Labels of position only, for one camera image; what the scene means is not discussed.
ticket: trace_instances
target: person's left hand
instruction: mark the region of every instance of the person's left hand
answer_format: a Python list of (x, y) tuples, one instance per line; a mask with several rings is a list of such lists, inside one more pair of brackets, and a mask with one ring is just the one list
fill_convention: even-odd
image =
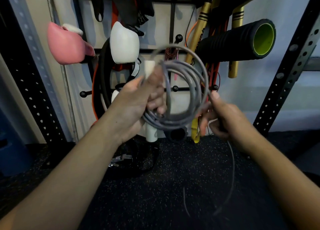
[(120, 143), (134, 137), (142, 128), (145, 121), (141, 118), (146, 107), (156, 109), (164, 114), (163, 72), (160, 66), (154, 68), (153, 73), (140, 86), (143, 77), (128, 82), (99, 121), (112, 124), (114, 135)]

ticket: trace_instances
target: pink boxing glove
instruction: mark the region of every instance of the pink boxing glove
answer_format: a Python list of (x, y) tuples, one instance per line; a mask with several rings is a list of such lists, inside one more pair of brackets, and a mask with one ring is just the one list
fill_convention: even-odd
[(50, 22), (48, 25), (48, 45), (54, 59), (61, 65), (82, 62), (86, 55), (95, 56), (93, 47), (82, 39), (79, 28), (63, 24), (62, 27)]

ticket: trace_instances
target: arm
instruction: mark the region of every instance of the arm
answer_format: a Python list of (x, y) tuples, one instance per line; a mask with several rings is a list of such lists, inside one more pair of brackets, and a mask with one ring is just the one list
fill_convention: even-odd
[(320, 229), (320, 188), (265, 139), (237, 106), (222, 101), (215, 91), (211, 96), (213, 105), (208, 103), (202, 111), (201, 133), (206, 133), (211, 120), (220, 117), (228, 132), (219, 130), (218, 120), (209, 124), (212, 132), (233, 142), (261, 167), (273, 195), (296, 227)]
[(162, 70), (127, 83), (108, 111), (48, 177), (1, 221), (3, 230), (77, 229), (117, 148), (136, 135), (146, 106), (164, 113)]

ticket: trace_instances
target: yellow strap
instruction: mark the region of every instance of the yellow strap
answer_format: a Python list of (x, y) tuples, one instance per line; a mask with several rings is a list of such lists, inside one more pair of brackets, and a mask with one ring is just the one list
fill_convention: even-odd
[(200, 141), (200, 131), (198, 131), (198, 118), (194, 118), (191, 124), (191, 138), (194, 143), (198, 143)]

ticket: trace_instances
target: forearm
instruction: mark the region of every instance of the forearm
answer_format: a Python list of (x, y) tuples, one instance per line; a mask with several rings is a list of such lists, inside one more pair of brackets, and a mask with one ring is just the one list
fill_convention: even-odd
[(284, 213), (298, 229), (320, 229), (320, 188), (266, 139), (252, 158), (266, 174)]
[(0, 229), (76, 229), (118, 147), (96, 123), (50, 175), (0, 222)]

